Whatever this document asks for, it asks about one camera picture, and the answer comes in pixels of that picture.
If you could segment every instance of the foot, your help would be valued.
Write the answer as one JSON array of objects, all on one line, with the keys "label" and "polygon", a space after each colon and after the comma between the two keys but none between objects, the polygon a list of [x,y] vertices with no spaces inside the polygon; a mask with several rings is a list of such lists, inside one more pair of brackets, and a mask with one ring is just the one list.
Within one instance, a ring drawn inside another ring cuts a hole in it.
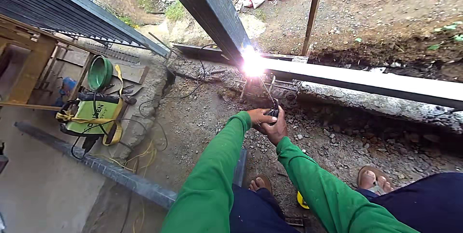
[{"label": "foot", "polygon": [[260,188],[267,188],[270,190],[270,185],[265,185],[265,182],[261,177],[257,177],[256,181],[251,181],[251,184],[249,184],[249,189],[252,191],[257,191]]},{"label": "foot", "polygon": [[391,184],[386,181],[386,178],[383,176],[379,176],[378,179],[376,179],[376,176],[374,175],[374,172],[372,171],[365,171],[362,174],[362,178],[360,180],[362,184],[360,184],[358,187],[361,189],[370,189],[374,187],[374,182],[378,182],[378,186],[381,187],[381,189],[384,190],[385,193],[389,193],[393,191],[394,189],[391,187]]}]

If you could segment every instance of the bright welding light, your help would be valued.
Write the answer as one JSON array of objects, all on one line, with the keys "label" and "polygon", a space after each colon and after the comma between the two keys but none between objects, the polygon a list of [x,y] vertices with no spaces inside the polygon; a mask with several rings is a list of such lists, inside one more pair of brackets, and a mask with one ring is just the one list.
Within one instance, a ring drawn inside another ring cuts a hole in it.
[{"label": "bright welding light", "polygon": [[241,55],[244,59],[243,70],[247,76],[262,75],[265,70],[263,58],[252,47],[246,47]]}]

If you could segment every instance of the green long sleeve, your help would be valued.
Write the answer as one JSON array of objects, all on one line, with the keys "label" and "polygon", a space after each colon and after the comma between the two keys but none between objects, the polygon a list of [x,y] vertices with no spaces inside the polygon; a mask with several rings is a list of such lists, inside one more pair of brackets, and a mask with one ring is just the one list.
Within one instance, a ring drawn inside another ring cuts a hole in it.
[{"label": "green long sleeve", "polygon": [[241,111],[212,139],[164,219],[163,233],[230,231],[233,171],[251,125],[249,114]]},{"label": "green long sleeve", "polygon": [[280,141],[276,152],[292,183],[328,233],[417,232],[322,169],[288,137]]}]

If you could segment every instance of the green bowl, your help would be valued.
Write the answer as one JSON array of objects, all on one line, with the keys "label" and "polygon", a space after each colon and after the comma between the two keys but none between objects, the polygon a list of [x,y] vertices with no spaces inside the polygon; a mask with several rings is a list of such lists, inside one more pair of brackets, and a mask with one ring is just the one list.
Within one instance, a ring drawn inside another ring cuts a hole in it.
[{"label": "green bowl", "polygon": [[90,89],[98,92],[111,82],[113,64],[102,55],[95,55],[92,60],[87,79]]}]

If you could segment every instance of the yellow strap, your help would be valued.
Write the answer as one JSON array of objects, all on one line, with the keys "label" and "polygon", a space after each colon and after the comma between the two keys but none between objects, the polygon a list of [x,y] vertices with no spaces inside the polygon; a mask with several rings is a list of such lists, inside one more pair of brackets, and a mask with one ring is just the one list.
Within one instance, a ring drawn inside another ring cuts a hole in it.
[{"label": "yellow strap", "polygon": [[[122,81],[122,74],[120,72],[119,65],[115,65],[114,69],[117,71],[117,76],[118,76],[118,78],[120,80],[119,95],[121,95],[122,94],[122,88],[124,87],[124,82]],[[111,121],[113,121],[113,120],[115,120],[117,118],[117,116],[119,115],[119,112],[120,112],[120,110],[122,108],[122,103],[123,103],[123,100],[119,97],[119,102],[118,102],[118,104],[116,106],[116,109],[114,110],[113,117],[111,119],[108,119],[108,118],[95,118],[95,119],[77,118],[77,117],[74,117],[73,115],[71,115],[71,111],[65,111],[64,114],[58,112],[56,114],[55,118],[56,119],[62,119],[62,120],[65,120],[65,121],[73,121],[73,122],[77,122],[77,123],[104,124],[104,123],[111,122]],[[110,143],[107,144],[106,143],[107,136],[104,135],[103,136],[103,144],[104,145],[116,144],[116,143],[119,142],[120,138],[122,137],[122,125],[120,124],[119,120],[115,120],[115,121],[111,122],[111,125],[109,126],[109,130],[111,130],[114,123],[116,123],[116,132],[114,133],[113,139],[111,140]]]}]

